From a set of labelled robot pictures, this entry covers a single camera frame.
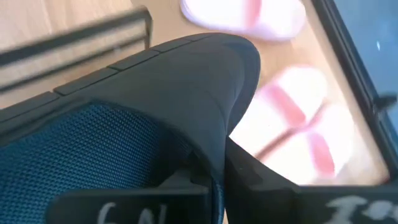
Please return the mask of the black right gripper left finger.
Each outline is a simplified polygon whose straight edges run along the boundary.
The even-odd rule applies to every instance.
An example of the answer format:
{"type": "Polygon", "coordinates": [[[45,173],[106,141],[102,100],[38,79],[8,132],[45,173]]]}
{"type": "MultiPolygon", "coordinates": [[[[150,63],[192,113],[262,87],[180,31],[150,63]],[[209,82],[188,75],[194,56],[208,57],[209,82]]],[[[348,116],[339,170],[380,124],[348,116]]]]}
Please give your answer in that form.
{"type": "Polygon", "coordinates": [[[57,197],[46,224],[211,224],[207,187],[78,190],[57,197]]]}

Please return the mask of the wooden shelf with black legs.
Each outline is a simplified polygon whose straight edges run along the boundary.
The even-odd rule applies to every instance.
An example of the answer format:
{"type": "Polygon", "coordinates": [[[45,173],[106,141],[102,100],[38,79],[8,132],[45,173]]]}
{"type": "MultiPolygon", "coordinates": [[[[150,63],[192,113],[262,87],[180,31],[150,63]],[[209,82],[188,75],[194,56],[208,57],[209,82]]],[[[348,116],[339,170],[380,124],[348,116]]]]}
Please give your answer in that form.
{"type": "Polygon", "coordinates": [[[25,60],[27,58],[35,57],[36,55],[44,54],[60,47],[65,47],[74,42],[80,42],[84,39],[89,39],[94,35],[103,34],[109,30],[115,30],[118,27],[135,24],[140,21],[145,22],[145,32],[143,34],[132,37],[124,42],[118,42],[117,44],[113,44],[112,46],[97,51],[91,55],[77,58],[69,63],[64,63],[45,72],[36,73],[28,77],[24,77],[16,81],[7,83],[5,85],[0,85],[0,93],[5,93],[19,88],[20,86],[28,85],[38,80],[51,77],[57,72],[68,70],[69,68],[80,65],[95,58],[102,57],[115,50],[123,49],[130,45],[134,45],[140,41],[143,41],[144,48],[148,49],[150,47],[152,37],[153,20],[148,8],[141,7],[139,9],[131,10],[124,14],[120,14],[111,19],[105,19],[101,22],[94,22],[90,25],[71,30],[70,32],[66,32],[64,34],[58,34],[47,39],[42,39],[31,44],[23,45],[21,47],[16,47],[8,51],[1,52],[0,67],[4,67],[6,65],[25,60]]]}

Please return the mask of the black rubber slide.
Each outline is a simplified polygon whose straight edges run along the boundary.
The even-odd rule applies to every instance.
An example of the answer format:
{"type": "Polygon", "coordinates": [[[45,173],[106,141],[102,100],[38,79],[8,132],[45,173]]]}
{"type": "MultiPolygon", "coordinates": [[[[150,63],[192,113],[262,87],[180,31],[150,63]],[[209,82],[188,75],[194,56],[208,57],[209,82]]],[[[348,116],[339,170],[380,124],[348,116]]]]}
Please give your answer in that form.
{"type": "Polygon", "coordinates": [[[226,140],[259,71],[247,39],[196,34],[0,111],[0,224],[46,224],[67,192],[194,185],[222,224],[226,140]]]}

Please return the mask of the black aluminium table frame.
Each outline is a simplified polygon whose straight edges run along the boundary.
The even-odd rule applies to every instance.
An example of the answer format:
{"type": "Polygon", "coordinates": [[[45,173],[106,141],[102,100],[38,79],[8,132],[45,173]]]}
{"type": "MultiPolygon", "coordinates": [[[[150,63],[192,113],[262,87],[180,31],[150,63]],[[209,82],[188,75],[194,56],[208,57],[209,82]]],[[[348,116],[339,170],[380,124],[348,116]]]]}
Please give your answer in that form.
{"type": "Polygon", "coordinates": [[[312,0],[376,140],[398,179],[398,0],[312,0]]]}

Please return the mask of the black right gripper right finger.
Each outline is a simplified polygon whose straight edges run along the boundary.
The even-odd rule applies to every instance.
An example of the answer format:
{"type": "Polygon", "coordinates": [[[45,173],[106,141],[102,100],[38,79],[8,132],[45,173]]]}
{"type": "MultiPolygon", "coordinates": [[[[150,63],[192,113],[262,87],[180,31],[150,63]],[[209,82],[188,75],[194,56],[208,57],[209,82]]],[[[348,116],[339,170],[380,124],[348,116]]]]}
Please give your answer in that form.
{"type": "Polygon", "coordinates": [[[229,224],[398,224],[398,183],[298,186],[226,140],[229,224]]]}

